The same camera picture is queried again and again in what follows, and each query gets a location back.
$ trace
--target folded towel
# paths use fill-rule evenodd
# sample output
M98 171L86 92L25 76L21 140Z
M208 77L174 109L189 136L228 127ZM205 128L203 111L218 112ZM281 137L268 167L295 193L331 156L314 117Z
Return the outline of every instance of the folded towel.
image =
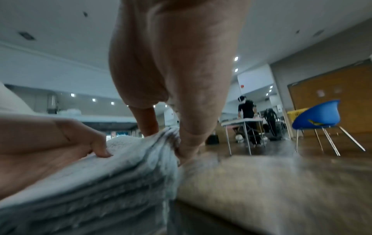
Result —
M179 174L178 128L107 142L94 154L0 201L0 235L147 234L165 226Z

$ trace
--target plastic chair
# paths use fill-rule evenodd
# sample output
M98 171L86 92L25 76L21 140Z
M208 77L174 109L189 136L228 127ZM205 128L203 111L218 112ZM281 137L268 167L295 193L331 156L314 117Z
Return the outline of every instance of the plastic chair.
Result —
M329 143L331 144L333 150L337 156L341 156L337 150L334 142L329 136L325 128L337 127L340 122L340 114L338 113L338 104L340 100L331 100L325 103L321 103L312 108L309 108L305 112L301 113L293 122L293 129L297 130L297 140L296 140L296 152L298 148L298 131L304 129L314 129L315 134L318 138L319 145L323 151L322 144L320 142L317 129L322 129L325 136L327 137ZM363 151L365 149L342 127L338 126L341 131L343 131L356 145L358 145Z

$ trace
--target white table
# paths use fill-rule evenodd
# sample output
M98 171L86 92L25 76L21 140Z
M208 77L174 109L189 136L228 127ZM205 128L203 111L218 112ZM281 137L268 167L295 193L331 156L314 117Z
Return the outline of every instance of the white table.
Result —
M245 139L247 140L247 145L248 145L248 149L249 149L249 155L252 155L252 153L251 153L251 147L249 146L247 127L245 125L246 122L258 122L258 125L260 126L260 131L261 131L260 134L262 135L262 142L263 142L264 147L266 147L265 146L265 141L264 141L264 134L265 133L262 132L262 128L261 128L261 125L260 125L260 122L262 122L262 125L264 125L262 118L243 118L243 119L236 119L236 120L232 120L232 121L222 122L221 123L221 126L225 127L226 138L227 138L227 145L229 146L230 156L232 154L231 154L231 147L230 147L230 142L229 142L229 135L227 134L227 126L237 125L237 124L243 125Z

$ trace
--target wooden door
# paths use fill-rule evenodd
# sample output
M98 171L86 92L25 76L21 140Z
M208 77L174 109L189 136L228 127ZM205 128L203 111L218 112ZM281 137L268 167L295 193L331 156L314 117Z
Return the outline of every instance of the wooden door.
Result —
M372 132L372 65L351 65L289 86L295 109L340 99L340 126L349 133ZM329 133L341 133L329 129ZM315 135L307 130L305 135Z

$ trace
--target towel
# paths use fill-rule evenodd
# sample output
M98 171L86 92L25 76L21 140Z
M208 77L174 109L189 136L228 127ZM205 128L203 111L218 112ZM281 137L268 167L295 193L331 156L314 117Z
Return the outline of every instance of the towel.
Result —
M0 235L149 234L167 223L179 184L178 128L107 142L94 154L0 201Z

